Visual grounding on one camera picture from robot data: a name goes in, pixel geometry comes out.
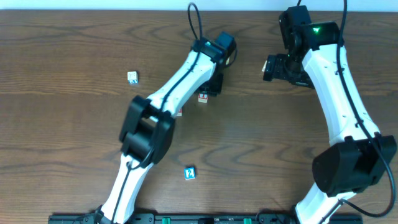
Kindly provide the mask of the red letter I block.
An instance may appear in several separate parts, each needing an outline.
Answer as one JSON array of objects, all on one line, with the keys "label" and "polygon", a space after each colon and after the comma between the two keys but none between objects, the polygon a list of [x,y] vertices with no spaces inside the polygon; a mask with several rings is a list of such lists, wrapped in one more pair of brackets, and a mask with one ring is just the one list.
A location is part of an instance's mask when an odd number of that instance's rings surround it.
[{"label": "red letter I block", "polygon": [[198,95],[198,102],[199,103],[207,103],[208,102],[208,98],[209,98],[209,96],[207,94],[200,93]]}]

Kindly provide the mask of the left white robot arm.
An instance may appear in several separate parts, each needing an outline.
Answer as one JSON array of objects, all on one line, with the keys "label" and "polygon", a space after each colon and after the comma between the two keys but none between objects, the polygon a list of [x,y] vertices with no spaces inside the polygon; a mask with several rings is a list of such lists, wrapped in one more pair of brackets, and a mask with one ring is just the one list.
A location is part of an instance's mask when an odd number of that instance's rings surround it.
[{"label": "left white robot arm", "polygon": [[124,119],[119,140],[121,164],[107,201],[94,214],[95,223],[126,223],[152,166],[171,145],[178,111],[194,93],[221,93],[224,68],[236,50],[234,39],[195,40],[184,64],[147,98],[136,96]]}]

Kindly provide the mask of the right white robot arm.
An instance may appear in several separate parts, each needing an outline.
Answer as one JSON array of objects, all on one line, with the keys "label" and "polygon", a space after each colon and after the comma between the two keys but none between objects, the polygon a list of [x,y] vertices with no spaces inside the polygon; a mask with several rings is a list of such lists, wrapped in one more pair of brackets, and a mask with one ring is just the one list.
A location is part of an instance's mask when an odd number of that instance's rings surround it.
[{"label": "right white robot arm", "polygon": [[279,21],[286,54],[270,55],[264,79],[286,80],[316,91],[329,148],[314,158],[314,183],[294,208],[297,223],[329,223],[342,205],[383,175],[392,179],[393,136],[381,134],[368,115],[349,70],[342,28],[335,22]]}]

